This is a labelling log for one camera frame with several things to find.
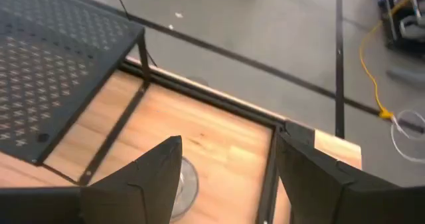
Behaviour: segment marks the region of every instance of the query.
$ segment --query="perforated metal panel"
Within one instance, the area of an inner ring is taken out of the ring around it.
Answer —
[[[142,32],[77,0],[0,0],[0,151],[41,162]]]

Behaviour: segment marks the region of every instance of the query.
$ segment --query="wooden platform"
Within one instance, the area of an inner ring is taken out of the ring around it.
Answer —
[[[77,180],[128,105],[141,80],[116,72],[46,164]],[[181,135],[183,155],[199,174],[199,196],[178,223],[253,223],[272,131],[234,114],[152,84],[95,173],[97,181],[162,142]],[[316,132],[316,148],[361,168],[360,147]],[[71,185],[44,168],[0,154],[1,187]],[[288,200],[279,189],[275,222]]]

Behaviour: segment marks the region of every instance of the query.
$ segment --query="white cable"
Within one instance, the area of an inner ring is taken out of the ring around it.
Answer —
[[[415,115],[415,116],[417,116],[419,119],[421,119],[421,121],[422,121],[422,123],[424,124],[424,126],[425,126],[425,118],[424,117],[422,117],[422,115],[420,115],[419,113],[417,113],[416,111],[413,111],[413,110],[403,110],[402,112],[400,112],[400,113],[398,113],[397,114],[397,117],[392,117],[391,118],[391,120],[392,120],[392,124],[391,124],[391,140],[392,140],[392,144],[394,144],[394,147],[396,148],[396,150],[397,150],[397,152],[402,156],[402,157],[404,157],[405,159],[407,159],[407,160],[409,160],[409,161],[411,161],[411,162],[414,162],[414,163],[419,163],[419,164],[425,164],[425,159],[421,159],[421,158],[413,158],[413,157],[410,157],[410,156],[408,156],[408,155],[406,155],[406,154],[404,154],[399,148],[398,148],[398,146],[397,146],[397,143],[396,143],[396,140],[394,139],[394,127],[396,126],[397,127],[397,130],[401,133],[401,134],[403,134],[406,138],[408,138],[409,140],[414,140],[414,141],[422,141],[422,140],[425,140],[425,134],[422,134],[421,136],[419,136],[419,137],[414,137],[414,136],[410,136],[410,135],[408,135],[407,133],[406,133],[406,131],[404,131],[403,130],[403,128],[398,124],[398,120],[400,120],[401,118],[402,118],[402,116],[404,115],[404,114],[407,114],[407,113],[411,113],[411,114],[413,114],[413,115]]]

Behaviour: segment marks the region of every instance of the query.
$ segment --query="floor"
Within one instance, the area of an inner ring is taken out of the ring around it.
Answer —
[[[118,0],[98,0],[121,8]],[[127,11],[180,33],[260,61],[335,91],[336,0],[123,0]],[[377,0],[343,0],[345,96],[376,107],[373,87],[358,58],[362,37],[379,20]],[[387,50],[378,32],[365,58],[382,102],[392,111],[425,114],[425,89],[391,79],[394,65],[419,65]],[[274,75],[148,29],[147,45],[162,68],[334,133],[335,101]],[[390,138],[390,124],[345,106],[346,139],[362,147],[363,169],[398,185],[425,184],[425,165],[404,160]],[[421,142],[398,137],[401,149],[425,158]]]

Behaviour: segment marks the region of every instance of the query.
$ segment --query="yellow cable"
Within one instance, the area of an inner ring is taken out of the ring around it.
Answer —
[[[391,10],[391,15],[395,14],[399,9],[401,9],[401,7],[405,6],[407,3],[409,2],[409,0],[401,0],[396,6],[394,6]],[[363,37],[363,40],[361,41],[360,47],[359,47],[359,57],[360,57],[360,62],[361,65],[363,67],[363,69],[365,70],[367,76],[370,78],[370,80],[372,80],[373,82],[373,86],[375,88],[375,100],[377,101],[379,110],[381,111],[379,113],[379,117],[384,118],[384,119],[391,119],[392,117],[394,117],[394,114],[390,111],[388,111],[387,108],[385,108],[383,106],[383,104],[381,103],[381,101],[379,100],[379,95],[378,95],[378,83],[377,80],[374,78],[374,76],[369,72],[369,70],[366,67],[366,63],[365,63],[365,59],[364,59],[364,53],[365,53],[365,46],[366,46],[366,42],[372,37],[372,35],[383,25],[382,21],[379,21],[379,23],[377,25],[375,25],[366,35],[365,37]]]

